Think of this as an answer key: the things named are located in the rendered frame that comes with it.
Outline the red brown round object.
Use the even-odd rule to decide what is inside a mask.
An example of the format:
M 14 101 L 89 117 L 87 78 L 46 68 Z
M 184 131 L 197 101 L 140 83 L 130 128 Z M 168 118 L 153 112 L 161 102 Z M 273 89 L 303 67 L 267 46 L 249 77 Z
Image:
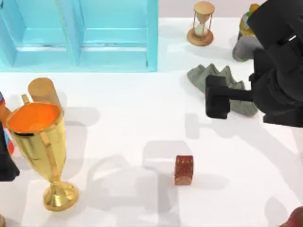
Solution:
M 294 209 L 288 220 L 279 227 L 303 227 L 303 206 Z

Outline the light blue rack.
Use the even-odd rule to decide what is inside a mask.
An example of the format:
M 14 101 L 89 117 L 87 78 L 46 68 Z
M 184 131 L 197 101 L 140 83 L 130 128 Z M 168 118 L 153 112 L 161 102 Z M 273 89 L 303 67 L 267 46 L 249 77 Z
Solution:
M 0 0 L 0 71 L 143 72 L 158 63 L 158 0 Z

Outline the wooden hourglass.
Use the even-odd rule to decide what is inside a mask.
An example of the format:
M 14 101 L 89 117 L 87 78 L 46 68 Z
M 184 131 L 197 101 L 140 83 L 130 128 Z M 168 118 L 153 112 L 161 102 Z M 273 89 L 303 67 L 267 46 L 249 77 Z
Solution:
M 211 32 L 215 7 L 208 1 L 199 1 L 194 5 L 192 28 L 187 33 L 187 40 L 195 46 L 207 46 L 214 40 Z

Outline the gold trophy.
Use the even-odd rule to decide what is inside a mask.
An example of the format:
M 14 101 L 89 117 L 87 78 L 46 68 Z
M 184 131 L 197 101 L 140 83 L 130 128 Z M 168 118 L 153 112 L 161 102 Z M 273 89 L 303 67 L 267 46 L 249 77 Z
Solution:
M 78 189 L 61 180 L 66 161 L 66 133 L 59 106 L 46 102 L 24 104 L 7 119 L 8 130 L 21 155 L 50 186 L 44 192 L 43 204 L 49 211 L 63 211 L 78 199 Z

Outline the grey crumpled cloth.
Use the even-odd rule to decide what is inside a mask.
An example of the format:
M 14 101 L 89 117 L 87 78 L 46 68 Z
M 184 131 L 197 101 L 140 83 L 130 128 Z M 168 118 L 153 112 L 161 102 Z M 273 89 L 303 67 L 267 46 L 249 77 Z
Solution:
M 205 93 L 205 79 L 209 75 L 224 77 L 229 88 L 240 90 L 246 89 L 242 80 L 236 81 L 233 78 L 229 66 L 225 66 L 219 71 L 212 63 L 207 67 L 198 65 L 187 73 L 187 78 L 197 89 L 202 93 Z M 231 100 L 230 107 L 232 111 L 249 117 L 254 116 L 258 112 L 258 108 L 251 102 Z

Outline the red dice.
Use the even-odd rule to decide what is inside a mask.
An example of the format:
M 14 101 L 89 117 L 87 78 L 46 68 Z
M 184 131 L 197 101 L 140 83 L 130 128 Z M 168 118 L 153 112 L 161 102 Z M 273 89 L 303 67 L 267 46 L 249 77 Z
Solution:
M 174 184 L 191 185 L 194 174 L 194 158 L 192 155 L 177 155 L 175 161 Z

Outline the wooden cylinder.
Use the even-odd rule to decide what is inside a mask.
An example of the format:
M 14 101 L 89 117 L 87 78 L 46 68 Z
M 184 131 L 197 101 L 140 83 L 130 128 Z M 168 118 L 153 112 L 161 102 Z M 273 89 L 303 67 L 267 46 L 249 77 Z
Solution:
M 48 102 L 62 108 L 51 79 L 36 78 L 29 83 L 27 88 L 34 102 Z

